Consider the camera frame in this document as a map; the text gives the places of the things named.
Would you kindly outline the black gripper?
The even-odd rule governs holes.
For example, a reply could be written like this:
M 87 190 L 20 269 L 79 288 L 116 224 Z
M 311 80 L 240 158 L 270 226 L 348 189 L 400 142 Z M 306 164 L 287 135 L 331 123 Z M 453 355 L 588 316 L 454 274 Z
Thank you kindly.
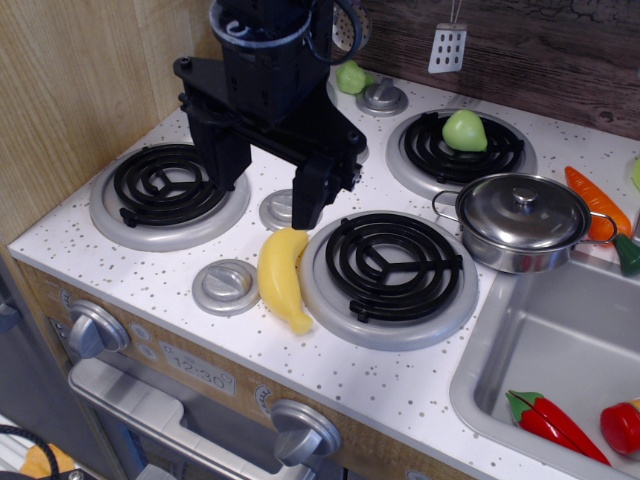
M 183 81 L 179 100 L 194 146 L 219 190 L 235 189 L 255 145 L 298 167 L 292 227 L 311 230 L 334 191 L 351 191 L 360 180 L 357 158 L 366 150 L 366 137 L 332 104 L 325 78 L 292 112 L 270 125 L 231 106 L 221 60 L 180 57 L 173 70 Z

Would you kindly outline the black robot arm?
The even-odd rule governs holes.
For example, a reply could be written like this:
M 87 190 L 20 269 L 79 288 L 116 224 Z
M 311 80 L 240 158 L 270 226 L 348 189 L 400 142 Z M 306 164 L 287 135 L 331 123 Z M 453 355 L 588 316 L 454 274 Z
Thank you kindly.
M 214 185 L 231 191 L 258 147 L 293 164 L 292 226 L 313 229 L 325 206 L 360 176 L 367 140 L 331 102 L 333 10 L 362 26 L 347 1 L 215 1 L 209 10 L 222 59 L 182 57 L 181 109 Z

